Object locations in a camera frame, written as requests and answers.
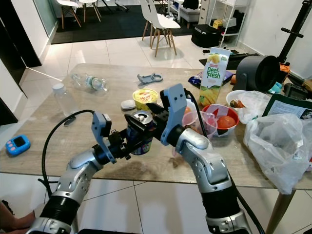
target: wooden chair leg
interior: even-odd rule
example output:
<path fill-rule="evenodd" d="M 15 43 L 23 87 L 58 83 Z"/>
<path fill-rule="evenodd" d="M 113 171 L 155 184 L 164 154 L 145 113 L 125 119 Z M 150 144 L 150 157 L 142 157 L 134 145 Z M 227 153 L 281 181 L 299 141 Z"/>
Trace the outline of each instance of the wooden chair leg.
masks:
<path fill-rule="evenodd" d="M 164 28 L 162 29 L 162 33 L 163 33 L 163 35 L 165 36 L 166 42 L 167 42 L 167 44 L 168 44 L 168 40 L 167 40 L 167 37 L 166 37 L 166 33 L 165 33 L 165 29 L 164 29 Z"/>
<path fill-rule="evenodd" d="M 64 11 L 63 11 L 63 6 L 61 6 L 62 10 L 62 29 L 64 29 Z"/>
<path fill-rule="evenodd" d="M 159 39 L 160 39 L 160 30 L 157 29 L 158 37 L 157 37 L 157 45 L 156 45 L 156 52 L 155 52 L 155 58 L 157 56 L 158 51 L 158 45 L 159 45 Z"/>
<path fill-rule="evenodd" d="M 97 2 L 97 5 L 96 5 L 96 10 L 97 10 L 99 16 L 102 18 L 102 15 L 101 15 L 101 13 L 100 13 L 99 10 L 98 10 L 98 2 Z"/>
<path fill-rule="evenodd" d="M 151 48 L 152 48 L 152 46 L 153 46 L 153 44 L 154 44 L 154 39 L 155 39 L 155 37 L 156 37 L 157 30 L 158 30 L 158 29 L 156 28 L 156 29 L 155 29 L 155 32 L 154 32 L 154 36 L 153 36 Z"/>
<path fill-rule="evenodd" d="M 83 22 L 86 22 L 86 8 L 87 8 L 87 4 L 85 3 L 83 5 Z"/>
<path fill-rule="evenodd" d="M 96 7 L 96 5 L 94 4 L 94 2 L 92 3 L 92 5 L 93 5 L 93 8 L 94 8 L 94 11 L 96 12 L 96 15 L 97 15 L 98 21 L 100 21 L 100 22 L 101 22 L 101 19 L 99 18 L 99 15 L 98 15 L 98 12 L 97 12 L 97 7 Z"/>
<path fill-rule="evenodd" d="M 142 40 L 144 40 L 144 36 L 145 36 L 146 30 L 147 30 L 147 26 L 148 26 L 148 20 L 146 21 L 146 24 L 145 24 Z"/>
<path fill-rule="evenodd" d="M 77 21 L 79 27 L 81 28 L 80 20 L 78 19 L 78 17 L 77 17 L 77 15 L 76 15 L 75 11 L 73 10 L 72 7 L 70 7 L 70 9 L 72 10 L 73 15 L 74 15 L 74 17 L 75 17 L 75 19 L 76 19 L 76 21 Z"/>
<path fill-rule="evenodd" d="M 153 35 L 153 24 L 151 23 L 151 32 L 150 32 L 150 47 L 152 47 L 152 35 Z"/>
<path fill-rule="evenodd" d="M 169 30 L 167 29 L 167 34 L 166 34 L 166 37 L 168 37 L 168 41 L 169 41 L 169 47 L 171 47 L 171 44 L 170 44 L 170 34 L 169 34 Z"/>
<path fill-rule="evenodd" d="M 175 50 L 175 55 L 176 55 L 176 46 L 175 46 L 175 42 L 174 42 L 174 36 L 172 36 L 172 31 L 170 29 L 170 37 L 171 37 L 171 41 L 172 41 L 172 45 L 174 46 L 174 50 Z"/>

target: water bottle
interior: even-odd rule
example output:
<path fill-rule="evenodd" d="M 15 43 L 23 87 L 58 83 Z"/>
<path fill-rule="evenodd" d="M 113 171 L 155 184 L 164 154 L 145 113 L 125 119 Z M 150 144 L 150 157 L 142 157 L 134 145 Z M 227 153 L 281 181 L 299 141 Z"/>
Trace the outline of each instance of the water bottle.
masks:
<path fill-rule="evenodd" d="M 105 93 L 107 91 L 107 82 L 104 78 L 97 78 L 88 74 L 73 74 L 72 79 L 75 86 L 87 92 L 99 91 Z"/>
<path fill-rule="evenodd" d="M 66 117 L 79 110 L 73 96 L 66 90 L 63 83 L 55 84 L 52 89 L 54 97 Z"/>

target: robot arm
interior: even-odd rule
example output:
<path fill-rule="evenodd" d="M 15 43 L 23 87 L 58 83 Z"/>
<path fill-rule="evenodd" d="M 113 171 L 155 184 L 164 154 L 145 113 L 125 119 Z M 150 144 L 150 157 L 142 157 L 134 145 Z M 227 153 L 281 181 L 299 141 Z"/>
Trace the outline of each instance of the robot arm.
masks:
<path fill-rule="evenodd" d="M 56 191 L 28 234 L 69 234 L 93 175 L 103 165 L 115 163 L 116 158 L 129 159 L 129 153 L 150 137 L 157 138 L 163 145 L 174 146 L 191 166 L 203 198 L 206 221 L 211 233 L 251 234 L 244 212 L 238 205 L 237 190 L 231 182 L 225 161 L 213 150 L 207 138 L 181 126 L 186 108 L 182 85 L 170 87 L 162 91 L 160 96 L 164 108 L 157 104 L 149 105 L 156 114 L 156 127 L 153 130 L 148 130 L 133 116 L 125 115 L 128 124 L 140 133 L 139 139 L 128 144 L 124 143 L 126 129 L 109 134 L 109 117 L 94 112 L 92 131 L 98 145 L 75 156 L 69 162 L 66 173 L 59 179 Z"/>

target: tomato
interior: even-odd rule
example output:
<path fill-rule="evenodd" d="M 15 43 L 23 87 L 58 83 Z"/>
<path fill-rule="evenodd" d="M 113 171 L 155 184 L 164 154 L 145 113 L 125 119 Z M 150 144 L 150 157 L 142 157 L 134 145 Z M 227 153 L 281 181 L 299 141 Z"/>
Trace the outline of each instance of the tomato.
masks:
<path fill-rule="evenodd" d="M 191 108 L 190 108 L 190 107 L 186 107 L 186 108 L 185 108 L 184 114 L 187 114 L 187 113 L 189 113 L 189 112 L 192 112 Z"/>
<path fill-rule="evenodd" d="M 222 128 L 222 129 L 231 128 L 236 124 L 235 120 L 230 116 L 221 116 L 218 119 L 217 123 L 218 123 L 218 128 Z"/>

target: bottle cap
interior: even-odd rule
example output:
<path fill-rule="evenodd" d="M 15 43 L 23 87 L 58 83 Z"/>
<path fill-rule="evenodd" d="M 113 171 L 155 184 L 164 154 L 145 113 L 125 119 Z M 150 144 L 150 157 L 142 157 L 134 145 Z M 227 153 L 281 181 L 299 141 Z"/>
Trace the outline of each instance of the bottle cap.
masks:
<path fill-rule="evenodd" d="M 60 94 L 66 90 L 66 87 L 63 83 L 58 83 L 58 84 L 53 85 L 52 89 L 53 89 L 54 93 Z"/>

